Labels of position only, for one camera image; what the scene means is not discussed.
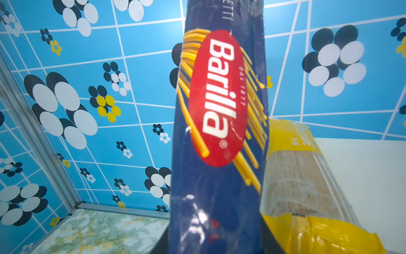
red oval logo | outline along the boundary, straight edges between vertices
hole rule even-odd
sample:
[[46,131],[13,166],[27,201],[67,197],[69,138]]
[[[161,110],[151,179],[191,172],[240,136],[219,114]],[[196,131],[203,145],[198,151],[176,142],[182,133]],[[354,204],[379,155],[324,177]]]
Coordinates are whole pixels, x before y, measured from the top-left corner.
[[244,59],[229,31],[216,30],[203,40],[190,82],[189,112],[209,149],[207,164],[229,164],[241,150],[247,129],[248,96]]

yellow spaghetti graphic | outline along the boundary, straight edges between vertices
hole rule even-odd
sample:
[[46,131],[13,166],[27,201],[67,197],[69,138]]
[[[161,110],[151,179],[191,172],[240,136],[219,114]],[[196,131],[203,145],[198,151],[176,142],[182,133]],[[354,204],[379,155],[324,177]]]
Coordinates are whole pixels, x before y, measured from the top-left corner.
[[[197,130],[196,125],[191,118],[188,107],[185,104],[184,96],[189,98],[190,94],[190,80],[192,78],[194,62],[196,60],[197,52],[206,38],[206,36],[211,33],[210,30],[205,29],[194,29],[190,30],[185,33],[184,41],[182,45],[182,53],[181,53],[181,61],[180,61],[180,71],[178,77],[178,85],[176,87],[176,92],[179,97],[179,102],[181,105],[181,110],[184,115],[185,121],[190,129],[191,136],[195,141],[198,150],[203,158],[209,156],[210,151],[207,148],[202,136],[200,135],[199,131]],[[244,66],[245,66],[245,74],[246,74],[246,85],[247,85],[247,92],[248,92],[248,127],[245,131],[245,140],[243,143],[243,148],[248,155],[248,159],[251,161],[254,168],[258,169],[259,164],[257,159],[255,158],[251,148],[249,147],[247,140],[251,140],[252,136],[254,136],[255,140],[257,141],[258,145],[264,151],[266,140],[268,139],[264,127],[267,126],[266,121],[268,117],[264,114],[264,107],[259,100],[256,91],[258,89],[264,89],[265,85],[259,82],[257,76],[255,75],[254,70],[252,69],[252,61],[249,58],[248,54],[245,50],[241,48],[241,51],[244,56]],[[237,156],[234,158],[233,163],[237,168],[238,172],[244,179],[244,182],[247,186],[251,184],[255,187],[258,193],[261,193],[261,183],[259,182],[258,178],[256,177],[254,171],[251,169],[247,159],[244,155],[238,152]]]

barilla spaghetti package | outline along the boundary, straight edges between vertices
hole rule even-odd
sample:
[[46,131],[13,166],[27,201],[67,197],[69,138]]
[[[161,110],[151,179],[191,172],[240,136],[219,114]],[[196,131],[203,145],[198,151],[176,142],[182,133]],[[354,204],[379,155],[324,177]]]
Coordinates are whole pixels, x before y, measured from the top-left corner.
[[176,88],[169,253],[262,253],[262,0],[189,0]]

